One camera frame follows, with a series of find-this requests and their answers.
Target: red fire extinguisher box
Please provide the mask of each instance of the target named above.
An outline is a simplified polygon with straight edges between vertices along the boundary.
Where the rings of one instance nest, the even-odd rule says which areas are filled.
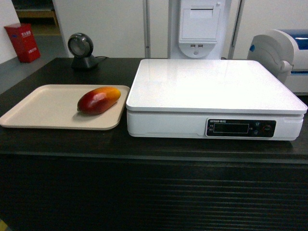
[[[31,30],[31,24],[17,23],[4,27],[8,33],[18,59],[30,63],[40,57],[37,43]]]

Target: receipt printer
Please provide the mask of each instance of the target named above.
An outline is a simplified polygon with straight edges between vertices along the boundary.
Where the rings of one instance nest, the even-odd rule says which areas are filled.
[[[260,62],[293,93],[308,94],[308,30],[269,30],[257,35],[247,59]]]

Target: digital scale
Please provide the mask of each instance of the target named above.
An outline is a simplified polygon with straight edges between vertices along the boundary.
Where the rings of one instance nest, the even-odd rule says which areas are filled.
[[[295,140],[307,106],[260,63],[142,60],[127,103],[134,137]]]

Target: beige tray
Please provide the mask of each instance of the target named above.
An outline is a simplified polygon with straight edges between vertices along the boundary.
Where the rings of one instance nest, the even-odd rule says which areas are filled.
[[[106,85],[44,85],[35,89],[0,118],[7,128],[60,128],[109,130],[120,122],[129,87],[110,85],[121,91],[115,105],[100,115],[77,111],[79,99],[88,91]]]

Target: red mango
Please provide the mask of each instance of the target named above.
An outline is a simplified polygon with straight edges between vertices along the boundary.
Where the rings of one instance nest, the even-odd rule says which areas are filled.
[[[98,115],[108,110],[120,98],[121,92],[114,87],[101,87],[89,91],[80,98],[77,110],[89,115]]]

